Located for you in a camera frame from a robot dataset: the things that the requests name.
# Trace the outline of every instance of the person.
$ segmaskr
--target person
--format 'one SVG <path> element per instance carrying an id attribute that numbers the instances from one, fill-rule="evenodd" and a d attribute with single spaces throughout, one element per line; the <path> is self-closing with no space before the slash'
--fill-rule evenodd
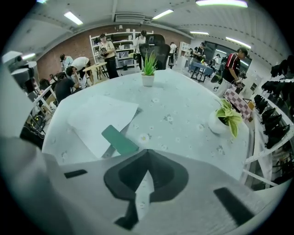
<path id="1" fill-rule="evenodd" d="M 222 74 L 223 80 L 216 92 L 218 97 L 223 97 L 226 90 L 229 89 L 233 83 L 238 86 L 242 85 L 242 82 L 240 82 L 240 79 L 238 78 L 240 72 L 240 60 L 244 59 L 247 55 L 247 49 L 245 47 L 240 47 L 237 52 L 231 53 L 228 56 Z"/>
<path id="2" fill-rule="evenodd" d="M 39 88 L 40 88 L 41 90 L 45 90 L 47 87 L 50 87 L 50 82 L 49 82 L 47 79 L 42 78 L 42 79 L 40 80 L 40 86 L 39 86 Z"/>
<path id="3" fill-rule="evenodd" d="M 220 58 L 220 54 L 216 54 L 215 57 L 212 58 L 211 61 L 209 61 L 208 65 L 213 69 L 213 72 L 216 71 L 216 66 L 219 67 L 220 65 L 220 61 L 219 61 L 219 58 Z"/>
<path id="4" fill-rule="evenodd" d="M 66 56 L 65 54 L 60 55 L 60 62 L 61 62 L 61 71 L 66 72 L 66 69 L 71 66 L 74 60 L 70 56 Z"/>
<path id="5" fill-rule="evenodd" d="M 82 83 L 84 75 L 85 75 L 85 72 L 83 72 L 83 70 L 89 66 L 91 66 L 91 63 L 87 57 L 78 57 L 72 62 L 71 66 L 69 66 L 66 69 L 66 74 L 70 77 L 74 75 L 75 82 Z M 92 85 L 94 85 L 94 78 L 93 78 L 92 71 L 88 70 L 87 74 L 90 77 L 90 81 Z"/>
<path id="6" fill-rule="evenodd" d="M 106 68 L 109 79 L 117 78 L 118 72 L 116 71 L 115 61 L 115 48 L 112 42 L 106 40 L 105 34 L 100 35 L 101 44 L 99 46 L 101 54 L 104 56 L 104 61 L 107 63 Z"/>
<path id="7" fill-rule="evenodd" d="M 135 53 L 136 53 L 136 57 L 137 60 L 139 62 L 139 67 L 142 70 L 142 56 L 140 54 L 140 50 L 139 50 L 139 46 L 140 44 L 144 44 L 146 42 L 146 35 L 147 32 L 146 30 L 142 30 L 141 33 L 138 35 L 138 37 L 134 40 L 134 48 L 135 48 Z"/>
<path id="8" fill-rule="evenodd" d="M 202 42 L 202 43 L 200 43 L 199 47 L 194 48 L 193 58 L 191 59 L 190 67 L 189 67 L 190 72 L 193 72 L 192 67 L 193 67 L 194 62 L 200 63 L 202 61 L 202 59 L 206 57 L 204 55 L 204 47 L 205 47 L 205 43 Z"/>
<path id="9" fill-rule="evenodd" d="M 64 72 L 57 75 L 57 84 L 55 86 L 55 95 L 57 102 L 60 103 L 66 97 L 72 94 L 71 88 L 74 87 L 76 91 L 79 89 L 79 83 L 74 83 L 72 79 L 67 78 Z"/>
<path id="10" fill-rule="evenodd" d="M 216 54 L 215 57 L 213 57 L 212 59 L 215 60 L 215 65 L 220 65 L 220 57 L 221 55 L 220 54 Z"/>
<path id="11" fill-rule="evenodd" d="M 174 55 L 175 55 L 175 50 L 176 50 L 176 45 L 174 42 L 171 42 L 170 43 L 170 68 L 172 69 L 173 68 L 173 65 L 174 65 Z"/>

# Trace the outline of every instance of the office chair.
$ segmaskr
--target office chair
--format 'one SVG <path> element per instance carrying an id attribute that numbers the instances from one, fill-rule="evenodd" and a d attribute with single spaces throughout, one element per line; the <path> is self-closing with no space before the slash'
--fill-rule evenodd
<path id="1" fill-rule="evenodd" d="M 170 46 L 165 44 L 164 37 L 160 34 L 149 34 L 146 36 L 146 43 L 139 47 L 143 62 L 146 54 L 150 56 L 154 51 L 157 59 L 157 70 L 165 70 L 166 62 L 170 53 Z"/>
<path id="2" fill-rule="evenodd" d="M 147 44 L 165 44 L 164 37 L 161 34 L 148 34 L 146 35 Z"/>

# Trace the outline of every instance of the paper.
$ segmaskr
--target paper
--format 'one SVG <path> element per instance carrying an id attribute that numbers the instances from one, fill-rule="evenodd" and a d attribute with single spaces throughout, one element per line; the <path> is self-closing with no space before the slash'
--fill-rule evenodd
<path id="1" fill-rule="evenodd" d="M 109 125 L 121 131 L 133 119 L 138 104 L 119 101 L 107 96 L 96 95 L 74 110 L 68 124 L 90 151 L 100 158 L 110 143 L 102 136 Z"/>

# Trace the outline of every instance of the jeans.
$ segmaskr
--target jeans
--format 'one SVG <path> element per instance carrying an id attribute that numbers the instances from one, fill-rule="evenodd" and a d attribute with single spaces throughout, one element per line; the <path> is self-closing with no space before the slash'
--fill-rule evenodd
<path id="1" fill-rule="evenodd" d="M 169 56 L 170 56 L 170 68 L 173 68 L 173 65 L 174 65 L 174 54 L 173 53 L 170 53 L 169 54 Z"/>
<path id="2" fill-rule="evenodd" d="M 136 54 L 136 56 L 137 56 L 137 61 L 139 63 L 139 67 L 142 70 L 142 56 L 141 54 Z"/>
<path id="3" fill-rule="evenodd" d="M 109 79 L 117 78 L 119 75 L 118 75 L 118 72 L 116 71 L 115 56 L 107 58 L 104 61 L 107 63 L 106 69 L 109 75 Z"/>

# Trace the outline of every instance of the green object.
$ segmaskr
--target green object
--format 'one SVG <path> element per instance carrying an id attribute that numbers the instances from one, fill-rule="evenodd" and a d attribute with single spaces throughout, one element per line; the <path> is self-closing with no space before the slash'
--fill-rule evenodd
<path id="1" fill-rule="evenodd" d="M 128 138 L 123 136 L 113 125 L 109 125 L 104 131 L 102 131 L 102 136 L 107 139 L 107 141 L 121 154 L 127 154 L 135 152 L 139 149 Z"/>
<path id="2" fill-rule="evenodd" d="M 148 58 L 148 54 L 146 52 L 143 75 L 153 76 L 154 71 L 156 70 L 156 64 L 157 64 L 157 60 L 156 60 L 156 56 L 155 56 L 154 51 L 151 52 L 149 58 Z"/>
<path id="3" fill-rule="evenodd" d="M 216 116 L 227 126 L 230 127 L 234 137 L 238 135 L 238 124 L 242 122 L 242 116 L 232 109 L 232 105 L 226 99 L 221 99 L 222 106 L 216 112 Z"/>

